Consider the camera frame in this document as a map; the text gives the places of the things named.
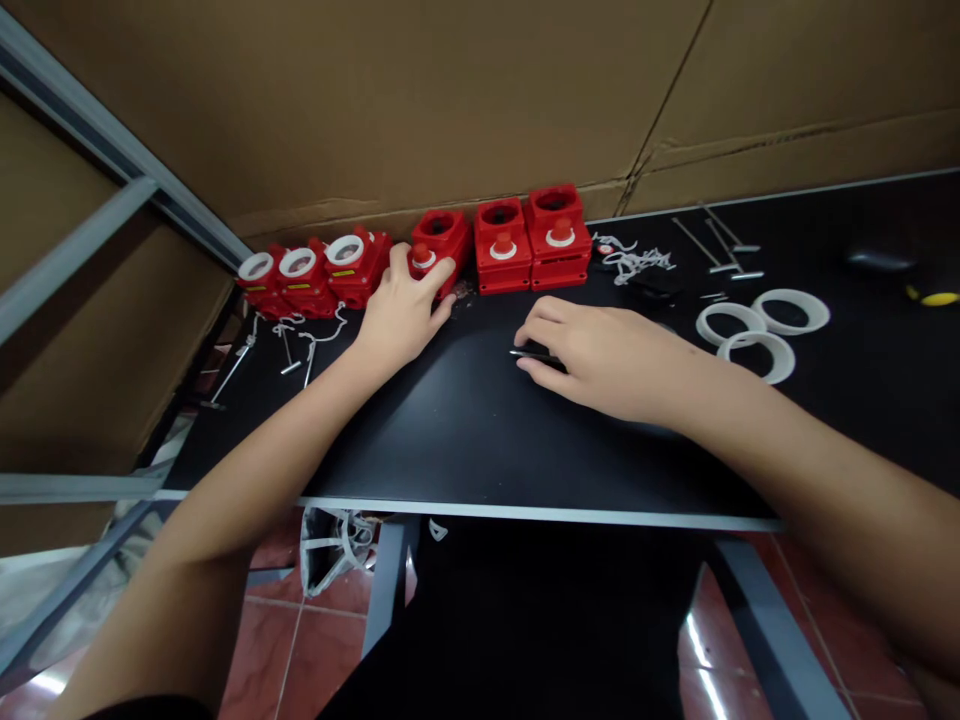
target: black table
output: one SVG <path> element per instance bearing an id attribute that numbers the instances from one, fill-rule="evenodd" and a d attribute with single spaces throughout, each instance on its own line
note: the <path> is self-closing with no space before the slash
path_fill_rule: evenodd
<path id="1" fill-rule="evenodd" d="M 960 453 L 954 448 L 960 437 L 960 379 L 953 372 L 960 349 L 957 308 L 921 307 L 904 297 L 902 280 L 858 276 L 841 262 L 849 242 L 903 218 L 910 232 L 946 239 L 930 252 L 956 252 L 949 242 L 955 197 L 960 176 L 942 175 L 719 207 L 716 212 L 744 242 L 763 246 L 743 262 L 766 276 L 740 283 L 708 275 L 706 259 L 672 224 L 672 217 L 680 217 L 713 247 L 699 209 L 593 223 L 590 229 L 625 243 L 638 240 L 638 250 L 672 253 L 686 290 L 673 307 L 647 314 L 705 349 L 711 348 L 694 328 L 707 303 L 702 294 L 724 289 L 746 305 L 780 287 L 820 297 L 832 321 L 819 332 L 788 339 L 797 368 L 779 389 L 841 432 L 960 494 Z M 598 272 L 583 287 L 553 294 L 592 305 L 634 302 L 611 275 Z M 689 440 L 569 403 L 519 371 L 507 351 L 538 297 L 514 293 L 460 301 L 423 355 L 344 429 L 301 503 L 710 529 L 777 525 L 745 482 Z M 340 337 L 317 346 L 314 376 L 356 337 L 362 314 L 345 316 L 349 324 Z M 201 411 L 159 497 L 182 497 L 302 388 L 303 371 L 280 375 L 283 344 L 268 327 L 261 327 L 250 357 L 221 395 L 228 409 Z M 319 337 L 335 323 L 305 327 Z M 293 348 L 305 358 L 305 341 L 296 340 Z"/>

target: right hand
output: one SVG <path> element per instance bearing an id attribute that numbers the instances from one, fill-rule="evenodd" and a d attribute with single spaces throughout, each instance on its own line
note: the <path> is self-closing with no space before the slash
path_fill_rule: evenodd
<path id="1" fill-rule="evenodd" d="M 731 390 L 737 392 L 733 386 L 758 379 L 620 308 L 540 298 L 517 330 L 514 345 L 528 340 L 550 348 L 568 372 L 533 358 L 517 360 L 517 367 L 538 385 L 621 420 L 680 432 L 691 414 L 722 403 L 720 395 L 729 398 Z"/>

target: white ring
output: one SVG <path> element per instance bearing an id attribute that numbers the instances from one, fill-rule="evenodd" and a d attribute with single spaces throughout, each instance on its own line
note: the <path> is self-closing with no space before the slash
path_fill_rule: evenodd
<path id="1" fill-rule="evenodd" d="M 290 267 L 298 260 L 306 260 L 307 262 L 304 263 L 303 267 L 291 270 Z M 297 248 L 283 256 L 283 259 L 280 261 L 280 273 L 285 277 L 300 277 L 313 270 L 313 266 L 316 264 L 317 254 L 313 250 L 310 248 Z"/>
<path id="2" fill-rule="evenodd" d="M 553 247 L 567 247 L 567 245 L 573 245 L 573 241 L 577 239 L 577 234 L 573 231 L 573 228 L 570 228 L 570 237 L 567 240 L 554 240 L 553 230 L 547 230 L 547 245 L 553 245 Z"/>
<path id="3" fill-rule="evenodd" d="M 412 260 L 411 262 L 413 263 L 413 266 L 415 268 L 419 268 L 420 270 L 423 270 L 424 268 L 428 268 L 431 265 L 433 265 L 436 261 L 437 261 L 437 254 L 433 250 L 431 250 L 430 259 L 427 260 L 426 262 L 418 263 L 416 260 Z"/>
<path id="4" fill-rule="evenodd" d="M 343 248 L 350 247 L 351 245 L 356 245 L 357 249 L 340 260 L 337 260 L 337 253 L 339 253 Z M 327 256 L 327 260 L 330 261 L 331 265 L 349 265 L 360 259 L 360 256 L 363 255 L 363 238 L 359 235 L 344 235 L 342 238 L 337 238 L 332 243 L 327 245 L 327 249 L 324 250 L 324 254 Z"/>
<path id="5" fill-rule="evenodd" d="M 782 337 L 771 335 L 768 332 L 751 332 L 748 330 L 731 335 L 723 341 L 723 345 L 717 350 L 717 357 L 730 362 L 730 351 L 735 347 L 743 347 L 738 343 L 744 341 L 747 345 L 753 345 L 754 343 L 763 345 L 773 356 L 773 369 L 763 378 L 770 385 L 776 385 L 786 380 L 797 366 L 797 356 L 793 354 L 793 348 Z"/>
<path id="6" fill-rule="evenodd" d="M 267 264 L 263 267 L 258 267 L 264 261 L 266 261 Z M 253 282 L 254 280 L 259 280 L 264 277 L 271 270 L 273 270 L 273 255 L 270 253 L 257 253 L 243 261 L 240 269 L 237 270 L 237 275 L 241 280 Z"/>
<path id="7" fill-rule="evenodd" d="M 770 300 L 780 300 L 781 302 L 796 305 L 807 314 L 807 324 L 804 327 L 797 327 L 796 325 L 786 325 L 778 320 L 774 320 L 767 315 L 763 309 L 763 304 Z M 767 323 L 767 329 L 777 335 L 803 335 L 804 333 L 819 330 L 830 322 L 830 308 L 828 308 L 820 298 L 814 297 L 810 293 L 800 292 L 799 290 L 788 290 L 785 288 L 767 290 L 767 292 L 753 301 L 753 310 Z"/>
<path id="8" fill-rule="evenodd" d="M 517 244 L 515 242 L 510 243 L 513 247 L 510 248 L 510 252 L 498 253 L 493 249 L 493 245 L 490 246 L 490 257 L 494 260 L 509 260 L 514 255 L 517 254 Z"/>
<path id="9" fill-rule="evenodd" d="M 763 318 L 746 305 L 740 305 L 739 303 L 714 303 L 713 305 L 707 305 L 703 309 L 703 312 L 697 317 L 697 332 L 700 333 L 700 337 L 708 343 L 718 347 L 723 345 L 727 338 L 707 324 L 707 318 L 711 315 L 730 315 L 731 317 L 735 317 L 747 326 L 747 332 L 764 332 L 767 329 L 767 324 Z M 737 345 L 737 347 L 746 347 L 752 344 L 752 342 L 744 342 Z"/>

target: red button housing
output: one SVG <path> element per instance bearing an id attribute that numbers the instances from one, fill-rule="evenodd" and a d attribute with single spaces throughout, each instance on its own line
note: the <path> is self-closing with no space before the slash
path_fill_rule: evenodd
<path id="1" fill-rule="evenodd" d="M 520 199 L 483 203 L 473 226 L 480 294 L 529 290 L 533 254 Z"/>
<path id="2" fill-rule="evenodd" d="M 533 251 L 532 289 L 583 285 L 593 240 L 583 222 L 583 202 L 576 187 L 560 185 L 536 190 L 530 193 L 523 211 Z"/>
<path id="3" fill-rule="evenodd" d="M 337 311 L 338 300 L 329 287 L 329 278 L 324 267 L 325 249 L 319 238 L 310 238 L 307 248 L 295 248 L 280 261 L 280 294 L 294 310 L 308 320 L 333 317 Z M 303 252 L 304 250 L 310 250 L 313 253 L 313 266 L 305 274 L 298 274 L 297 263 L 309 263 L 311 259 L 308 253 Z M 292 267 L 288 268 L 294 255 L 300 257 L 293 261 Z"/>
<path id="4" fill-rule="evenodd" d="M 353 235 L 337 238 L 327 246 L 327 253 L 335 243 L 345 238 L 357 238 L 363 244 L 363 252 L 351 263 L 337 265 L 327 255 L 324 269 L 330 276 L 327 284 L 334 294 L 352 310 L 367 306 L 370 296 L 380 287 L 383 271 L 390 265 L 390 248 L 393 241 L 385 232 L 368 232 L 362 225 L 353 229 Z"/>
<path id="5" fill-rule="evenodd" d="M 286 248 L 273 243 L 267 248 L 266 253 L 257 253 L 247 259 L 240 266 L 239 277 L 237 277 L 237 285 L 247 291 L 244 299 L 270 322 L 276 322 L 282 317 L 291 317 L 296 312 L 280 296 L 283 284 L 280 278 L 280 260 L 286 254 Z M 270 259 L 260 257 L 262 255 L 269 255 Z M 272 260 L 270 270 L 256 277 L 262 267 L 261 263 L 267 263 L 270 260 Z"/>
<path id="6" fill-rule="evenodd" d="M 408 256 L 411 277 L 421 279 L 444 258 L 451 257 L 456 262 L 453 274 L 437 292 L 437 299 L 442 300 L 453 290 L 457 278 L 470 260 L 473 250 L 473 229 L 470 223 L 462 212 L 430 210 L 414 228 L 411 239 L 413 250 Z M 429 267 L 417 267 L 415 264 L 423 265 L 428 262 Z"/>

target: floor tile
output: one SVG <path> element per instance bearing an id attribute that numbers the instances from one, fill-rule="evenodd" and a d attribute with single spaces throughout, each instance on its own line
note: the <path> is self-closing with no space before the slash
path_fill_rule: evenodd
<path id="1" fill-rule="evenodd" d="M 693 608 L 680 630 L 677 655 L 681 667 L 715 668 L 755 677 L 733 616 L 709 568 L 704 570 Z"/>
<path id="2" fill-rule="evenodd" d="M 687 720 L 773 718 L 756 678 L 680 668 L 680 697 Z"/>
<path id="3" fill-rule="evenodd" d="M 916 701 L 883 633 L 847 602 L 803 548 L 789 538 L 778 542 L 847 690 Z"/>
<path id="4" fill-rule="evenodd" d="M 273 720 L 299 608 L 247 601 L 220 720 Z"/>
<path id="5" fill-rule="evenodd" d="M 303 600 L 303 585 L 300 583 L 300 556 L 298 555 L 294 561 L 293 572 L 283 580 L 247 588 L 247 597 L 282 600 L 299 605 Z"/>
<path id="6" fill-rule="evenodd" d="M 366 615 L 372 586 L 372 572 L 354 569 L 334 580 L 330 587 L 317 597 L 307 598 L 307 605 Z"/>
<path id="7" fill-rule="evenodd" d="M 297 560 L 300 552 L 300 523 L 303 508 L 291 508 L 287 516 L 277 524 L 260 543 L 250 563 L 251 570 L 288 567 Z"/>
<path id="8" fill-rule="evenodd" d="M 853 697 L 860 720 L 927 720 L 929 715 L 919 703 L 902 703 L 880 698 Z"/>
<path id="9" fill-rule="evenodd" d="M 78 650 L 0 698 L 0 720 L 38 720 L 46 717 L 85 652 L 86 648 Z"/>
<path id="10" fill-rule="evenodd" d="M 362 618 L 303 612 L 277 720 L 317 716 L 360 662 L 365 627 Z"/>

